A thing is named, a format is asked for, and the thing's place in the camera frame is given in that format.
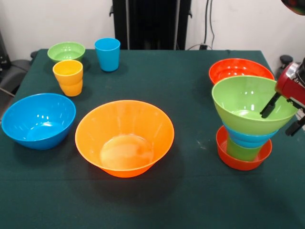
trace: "metal pole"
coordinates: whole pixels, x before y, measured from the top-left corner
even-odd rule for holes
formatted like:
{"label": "metal pole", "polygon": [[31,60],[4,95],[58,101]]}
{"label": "metal pole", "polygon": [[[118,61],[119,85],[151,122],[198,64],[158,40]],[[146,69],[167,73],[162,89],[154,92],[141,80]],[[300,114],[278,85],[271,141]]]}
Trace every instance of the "metal pole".
{"label": "metal pole", "polygon": [[126,0],[126,29],[127,29],[127,49],[130,49],[130,31],[129,31],[129,0]]}
{"label": "metal pole", "polygon": [[177,37],[178,37],[178,25],[179,25],[179,11],[180,11],[180,0],[177,0],[176,4],[176,20],[175,20],[175,36],[173,42],[173,49],[176,50],[177,47]]}

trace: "green bowl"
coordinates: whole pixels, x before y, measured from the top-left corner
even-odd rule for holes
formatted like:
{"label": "green bowl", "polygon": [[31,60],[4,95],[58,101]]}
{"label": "green bowl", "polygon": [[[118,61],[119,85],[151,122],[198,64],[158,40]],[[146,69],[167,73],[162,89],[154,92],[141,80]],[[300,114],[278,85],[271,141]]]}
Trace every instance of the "green bowl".
{"label": "green bowl", "polygon": [[214,85],[212,96],[222,121],[231,129],[248,135],[267,135],[283,127],[297,109],[280,97],[273,112],[259,114],[275,94],[276,81],[257,76],[225,78]]}
{"label": "green bowl", "polygon": [[62,42],[53,45],[48,50],[48,57],[54,62],[64,60],[81,61],[85,54],[85,47],[77,42]]}
{"label": "green bowl", "polygon": [[245,148],[236,144],[228,136],[227,154],[241,161],[254,161],[262,147]]}

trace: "blue bowl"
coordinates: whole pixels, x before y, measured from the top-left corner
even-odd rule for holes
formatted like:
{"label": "blue bowl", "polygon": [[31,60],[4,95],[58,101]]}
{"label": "blue bowl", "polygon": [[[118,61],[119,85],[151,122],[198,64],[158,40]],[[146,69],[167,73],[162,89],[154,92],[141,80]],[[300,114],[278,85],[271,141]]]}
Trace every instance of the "blue bowl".
{"label": "blue bowl", "polygon": [[19,144],[50,149],[68,134],[76,115],[74,103],[60,94],[35,94],[14,103],[4,114],[2,130]]}
{"label": "blue bowl", "polygon": [[240,132],[237,132],[235,130],[232,130],[228,126],[224,124],[226,130],[228,131],[228,134],[230,135],[230,138],[233,142],[238,144],[239,146],[242,146],[244,148],[257,148],[260,146],[263,146],[270,138],[272,138],[276,132],[274,131],[271,134],[268,135],[246,135],[242,134]]}

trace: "blue cup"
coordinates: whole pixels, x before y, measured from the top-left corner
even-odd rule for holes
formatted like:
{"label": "blue cup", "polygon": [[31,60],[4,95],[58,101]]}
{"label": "blue cup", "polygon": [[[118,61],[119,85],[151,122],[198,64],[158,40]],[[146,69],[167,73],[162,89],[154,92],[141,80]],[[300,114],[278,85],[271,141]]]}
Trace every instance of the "blue cup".
{"label": "blue cup", "polygon": [[100,67],[105,72],[119,68],[121,43],[115,38],[102,38],[94,44]]}
{"label": "blue cup", "polygon": [[277,131],[274,131],[268,135],[246,135],[235,130],[232,130],[224,124],[231,140],[237,145],[244,148],[257,148],[263,146],[271,137],[273,137]]}

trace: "bowl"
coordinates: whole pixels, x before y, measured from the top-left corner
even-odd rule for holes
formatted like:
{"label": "bowl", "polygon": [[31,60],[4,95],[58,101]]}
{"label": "bowl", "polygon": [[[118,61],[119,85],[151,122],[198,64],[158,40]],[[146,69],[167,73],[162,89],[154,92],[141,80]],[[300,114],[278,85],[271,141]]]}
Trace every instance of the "bowl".
{"label": "bowl", "polygon": [[64,60],[81,61],[85,51],[85,47],[80,43],[61,42],[49,48],[48,57],[55,63]]}
{"label": "bowl", "polygon": [[213,84],[227,77],[237,75],[254,75],[271,80],[275,79],[272,72],[261,64],[239,58],[220,60],[214,63],[209,70],[209,76]]}
{"label": "bowl", "polygon": [[45,150],[68,134],[76,114],[74,103],[60,94],[35,94],[14,103],[2,119],[3,132],[19,144]]}
{"label": "bowl", "polygon": [[228,133],[225,127],[220,127],[216,134],[218,155],[226,165],[234,169],[243,171],[255,169],[259,167],[267,157],[269,157],[272,151],[271,140],[268,140],[253,161],[238,160],[227,154],[227,138]]}
{"label": "bowl", "polygon": [[268,135],[283,127],[297,109],[280,97],[273,112],[262,118],[260,112],[275,94],[276,81],[257,76],[225,78],[213,86],[212,97],[223,123],[247,135]]}
{"label": "bowl", "polygon": [[227,127],[224,123],[224,126],[229,133],[230,139],[237,145],[245,148],[257,148],[265,144],[270,138],[272,138],[278,130],[274,131],[268,135],[245,135],[237,131],[232,130]]}
{"label": "bowl", "polygon": [[259,151],[262,146],[255,148],[246,148],[236,144],[232,139],[228,136],[227,138],[227,151],[226,153],[238,160],[242,161],[253,161],[257,157]]}
{"label": "bowl", "polygon": [[116,177],[147,171],[171,148],[174,128],[158,107],[119,100],[90,111],[79,123],[75,143],[91,164]]}

